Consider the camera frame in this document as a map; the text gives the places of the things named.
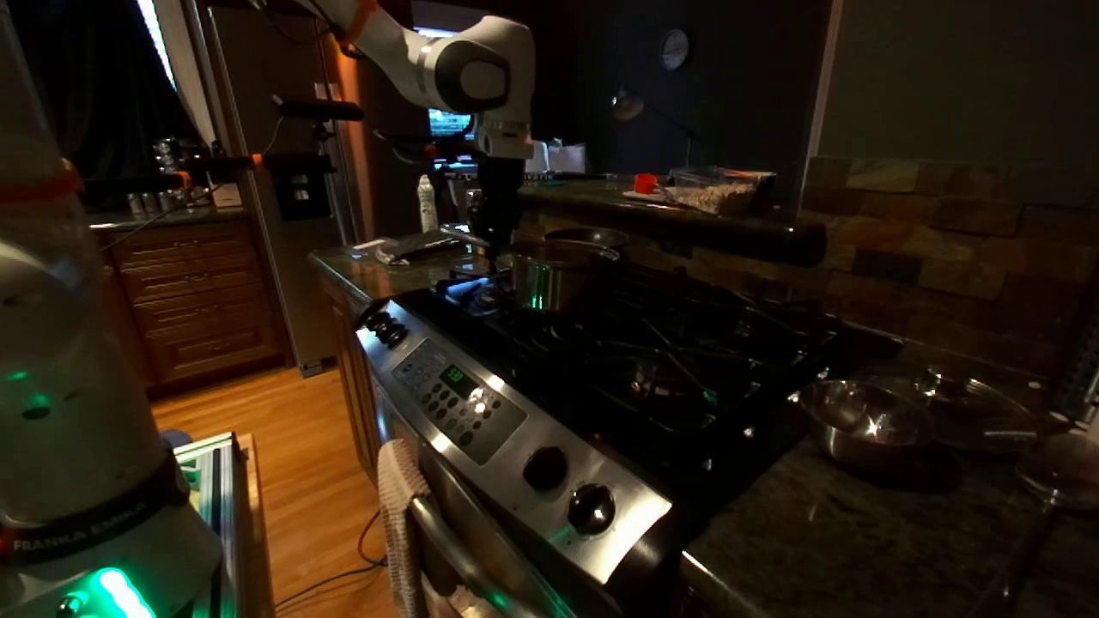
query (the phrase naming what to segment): light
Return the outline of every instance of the light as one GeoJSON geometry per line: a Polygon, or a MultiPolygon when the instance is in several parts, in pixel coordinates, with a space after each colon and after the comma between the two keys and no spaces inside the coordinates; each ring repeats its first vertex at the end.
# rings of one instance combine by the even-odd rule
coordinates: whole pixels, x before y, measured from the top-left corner
{"type": "Polygon", "coordinates": [[[64,595],[58,613],[71,618],[156,618],[142,588],[122,567],[93,571],[64,595]]]}

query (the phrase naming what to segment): backsplash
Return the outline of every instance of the backsplash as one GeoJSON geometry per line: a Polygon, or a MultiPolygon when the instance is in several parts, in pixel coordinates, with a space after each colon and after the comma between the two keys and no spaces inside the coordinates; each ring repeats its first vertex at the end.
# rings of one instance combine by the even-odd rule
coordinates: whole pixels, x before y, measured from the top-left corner
{"type": "Polygon", "coordinates": [[[1060,167],[811,160],[805,215],[827,227],[817,269],[631,238],[649,269],[770,299],[1050,382],[1095,285],[1099,182],[1060,167]]]}

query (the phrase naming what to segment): robotic arm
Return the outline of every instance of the robotic arm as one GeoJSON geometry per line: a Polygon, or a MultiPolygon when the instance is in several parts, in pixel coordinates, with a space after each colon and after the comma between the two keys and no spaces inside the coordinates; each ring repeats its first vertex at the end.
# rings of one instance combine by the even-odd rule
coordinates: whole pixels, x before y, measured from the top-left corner
{"type": "Polygon", "coordinates": [[[525,24],[480,18],[457,37],[424,37],[402,27],[378,0],[301,0],[325,18],[342,40],[367,54],[414,105],[474,113],[480,155],[480,208],[474,232],[491,252],[506,246],[518,224],[522,160],[529,155],[529,104],[537,45],[525,24]]]}

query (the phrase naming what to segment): oven handle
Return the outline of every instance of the oven handle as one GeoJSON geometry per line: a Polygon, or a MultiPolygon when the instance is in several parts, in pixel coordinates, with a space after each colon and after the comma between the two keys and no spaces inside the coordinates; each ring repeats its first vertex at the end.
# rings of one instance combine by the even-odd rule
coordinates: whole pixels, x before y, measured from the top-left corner
{"type": "Polygon", "coordinates": [[[529,613],[537,618],[540,611],[525,609],[518,596],[506,595],[498,585],[491,585],[471,549],[457,539],[457,533],[446,525],[441,516],[441,504],[430,494],[417,494],[414,504],[414,521],[418,533],[430,539],[430,547],[450,562],[450,571],[498,613],[529,613]]]}

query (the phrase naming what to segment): kitchen cabinet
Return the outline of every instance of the kitchen cabinet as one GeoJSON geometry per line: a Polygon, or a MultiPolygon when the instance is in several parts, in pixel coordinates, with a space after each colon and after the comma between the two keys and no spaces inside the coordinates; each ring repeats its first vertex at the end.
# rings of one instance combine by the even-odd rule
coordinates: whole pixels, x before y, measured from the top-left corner
{"type": "Polygon", "coordinates": [[[245,215],[111,231],[99,246],[150,387],[283,358],[279,307],[245,215]]]}

